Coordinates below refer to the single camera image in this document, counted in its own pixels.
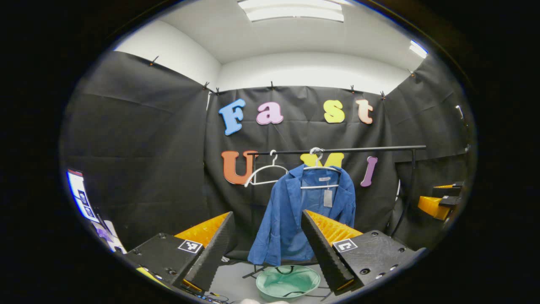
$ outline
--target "blazer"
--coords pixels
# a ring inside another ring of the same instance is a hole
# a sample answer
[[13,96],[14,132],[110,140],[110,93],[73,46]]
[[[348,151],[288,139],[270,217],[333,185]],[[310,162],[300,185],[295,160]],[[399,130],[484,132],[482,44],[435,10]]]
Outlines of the blazer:
[[[270,195],[270,200],[248,261],[261,265],[281,265],[281,259],[307,261],[314,253],[300,227],[302,211],[307,209],[350,227],[354,226],[356,211],[354,184],[349,174],[324,169],[305,170],[305,164],[282,176]],[[300,189],[304,186],[338,184],[335,188]],[[325,202],[324,192],[332,191],[332,200]]]

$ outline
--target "white hanger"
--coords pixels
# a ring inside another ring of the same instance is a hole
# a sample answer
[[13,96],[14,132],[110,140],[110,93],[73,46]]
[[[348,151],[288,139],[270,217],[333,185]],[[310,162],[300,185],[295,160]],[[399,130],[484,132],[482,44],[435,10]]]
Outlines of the white hanger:
[[[312,148],[309,153],[311,155],[313,155],[313,153],[315,153],[315,151],[318,151],[320,156],[317,158],[317,160],[315,161],[315,166],[314,167],[305,167],[304,170],[312,170],[312,169],[325,169],[325,170],[331,170],[331,171],[336,171],[337,173],[341,173],[341,171],[337,170],[337,169],[334,169],[332,167],[319,167],[319,161],[322,159],[322,152],[324,151],[323,149],[321,148]],[[339,187],[338,184],[335,184],[335,185],[326,185],[326,186],[306,186],[306,187],[300,187],[300,189],[322,189],[322,188],[334,188],[334,187]]]
[[[272,156],[272,154],[276,152],[276,150],[272,150],[270,151],[270,156]],[[252,182],[251,179],[253,179],[253,177],[255,177],[255,174],[257,174],[257,172],[263,170],[263,169],[266,169],[266,168],[270,168],[270,167],[278,167],[278,168],[281,168],[283,170],[285,170],[286,173],[289,173],[289,171],[282,167],[282,166],[278,166],[275,164],[275,160],[278,159],[278,155],[276,154],[275,157],[274,157],[274,160],[272,161],[272,164],[271,165],[268,165],[268,166],[264,166],[264,167],[261,167],[257,170],[255,170],[255,172],[251,173],[251,175],[249,176],[249,178],[247,179],[246,183],[244,184],[244,187],[247,188],[247,185],[248,184],[252,184],[252,185],[258,185],[258,184],[268,184],[268,183],[275,183],[277,182],[278,180],[275,180],[275,181],[267,181],[267,182],[260,182],[260,183],[257,183],[256,181],[255,182]]]

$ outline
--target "blue letter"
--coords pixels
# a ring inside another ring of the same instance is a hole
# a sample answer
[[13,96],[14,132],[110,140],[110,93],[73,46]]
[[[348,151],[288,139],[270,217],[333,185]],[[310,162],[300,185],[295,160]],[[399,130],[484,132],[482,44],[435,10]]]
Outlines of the blue letter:
[[242,124],[238,123],[236,119],[241,121],[244,119],[244,114],[242,113],[242,109],[235,108],[243,108],[245,105],[246,102],[243,99],[238,99],[237,101],[226,105],[219,110],[218,113],[223,116],[223,120],[225,121],[225,135],[233,134],[242,128]]

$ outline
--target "ceiling light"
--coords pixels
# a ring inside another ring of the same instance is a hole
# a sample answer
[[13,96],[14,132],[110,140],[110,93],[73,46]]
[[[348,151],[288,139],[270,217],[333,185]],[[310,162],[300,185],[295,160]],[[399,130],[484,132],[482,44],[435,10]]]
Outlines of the ceiling light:
[[244,0],[238,5],[250,21],[284,17],[344,20],[341,5],[326,0]]
[[428,54],[428,52],[426,50],[424,50],[420,45],[418,45],[418,43],[416,43],[416,42],[414,42],[412,40],[410,41],[409,50],[415,52],[418,56],[420,56],[422,58],[426,58],[427,54]]

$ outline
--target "white wall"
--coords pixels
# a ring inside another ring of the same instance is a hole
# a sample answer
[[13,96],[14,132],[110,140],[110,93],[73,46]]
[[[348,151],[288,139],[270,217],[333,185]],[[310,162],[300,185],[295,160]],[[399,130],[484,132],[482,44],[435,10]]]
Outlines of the white wall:
[[362,57],[320,53],[290,52],[256,56],[224,64],[217,85],[220,91],[309,85],[354,89],[380,94],[390,93],[410,76],[409,71]]
[[216,87],[221,63],[186,34],[163,21],[154,21],[122,41],[115,51],[126,52]]

